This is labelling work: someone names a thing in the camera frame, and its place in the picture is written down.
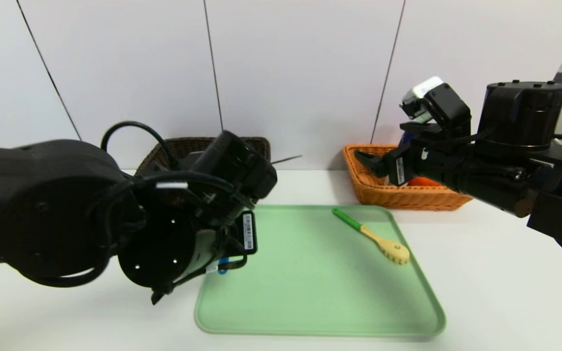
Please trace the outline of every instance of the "orange object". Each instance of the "orange object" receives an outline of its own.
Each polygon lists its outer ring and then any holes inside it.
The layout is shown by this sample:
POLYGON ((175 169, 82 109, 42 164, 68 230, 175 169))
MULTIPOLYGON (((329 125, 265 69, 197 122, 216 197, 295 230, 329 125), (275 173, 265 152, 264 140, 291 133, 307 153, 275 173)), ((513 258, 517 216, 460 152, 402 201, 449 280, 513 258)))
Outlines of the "orange object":
POLYGON ((416 177, 412 180, 409 180, 407 183, 408 186, 412 187, 441 187, 442 185, 434 180, 430 180, 429 178, 424 177, 416 177))
POLYGON ((344 147, 344 158, 359 202, 389 209, 452 211, 471 200, 471 197, 444 186, 386 186, 384 178, 376 178, 355 158, 355 150, 382 155, 396 147, 376 144, 352 144, 344 147))

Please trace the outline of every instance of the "green brush handle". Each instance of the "green brush handle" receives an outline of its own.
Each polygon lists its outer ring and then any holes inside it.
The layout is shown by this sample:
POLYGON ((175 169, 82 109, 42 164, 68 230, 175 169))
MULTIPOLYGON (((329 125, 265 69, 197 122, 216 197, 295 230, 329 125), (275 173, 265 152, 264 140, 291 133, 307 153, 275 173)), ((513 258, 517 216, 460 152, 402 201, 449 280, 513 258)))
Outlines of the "green brush handle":
POLYGON ((340 211, 339 209, 333 209, 333 214, 336 215, 337 217, 339 217, 339 219, 343 220, 344 222, 346 222, 346 224, 350 225, 351 227, 355 228, 355 230, 357 231, 361 231, 361 223, 357 222, 356 220, 348 217, 347 214, 343 213, 342 211, 340 211))

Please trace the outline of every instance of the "plastic tray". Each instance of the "plastic tray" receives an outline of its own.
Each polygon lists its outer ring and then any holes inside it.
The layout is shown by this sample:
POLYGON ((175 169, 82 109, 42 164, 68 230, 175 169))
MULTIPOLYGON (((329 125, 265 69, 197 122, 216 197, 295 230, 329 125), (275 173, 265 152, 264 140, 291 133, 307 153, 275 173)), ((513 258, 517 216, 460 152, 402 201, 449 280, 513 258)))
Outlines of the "plastic tray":
MULTIPOLYGON (((259 251, 245 267, 208 274, 196 307, 203 331, 229 334, 432 337, 444 312, 419 264, 393 264, 331 206, 256 209, 259 251)), ((339 206, 406 244, 377 206, 339 206)))

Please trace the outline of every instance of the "brush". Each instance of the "brush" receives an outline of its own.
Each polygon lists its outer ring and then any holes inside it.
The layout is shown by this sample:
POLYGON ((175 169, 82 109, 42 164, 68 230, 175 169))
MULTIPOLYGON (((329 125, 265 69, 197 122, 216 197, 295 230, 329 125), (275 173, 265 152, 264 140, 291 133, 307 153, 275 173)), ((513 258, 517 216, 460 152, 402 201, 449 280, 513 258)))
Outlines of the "brush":
POLYGON ((359 233, 372 239, 372 241, 375 242, 375 244, 377 244, 377 246, 379 247, 379 250, 381 250, 381 252, 395 264, 403 265, 409 262, 409 249, 406 248, 403 244, 386 238, 381 238, 373 231, 368 229, 365 224, 361 224, 353 218, 350 218, 339 209, 333 209, 333 214, 343 220, 346 224, 353 227, 359 233))

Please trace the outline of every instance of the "barcode label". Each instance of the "barcode label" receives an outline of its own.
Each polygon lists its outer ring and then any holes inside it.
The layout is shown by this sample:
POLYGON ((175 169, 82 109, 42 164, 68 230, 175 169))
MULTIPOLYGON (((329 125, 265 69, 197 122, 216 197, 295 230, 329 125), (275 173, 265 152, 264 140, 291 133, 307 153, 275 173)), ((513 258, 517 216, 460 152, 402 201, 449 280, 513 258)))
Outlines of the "barcode label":
POLYGON ((404 165, 402 164, 402 157, 396 159, 396 173, 398 174, 398 185, 404 183, 404 165))
POLYGON ((242 216, 242 222, 244 224, 244 249, 253 249, 253 215, 244 214, 242 216))

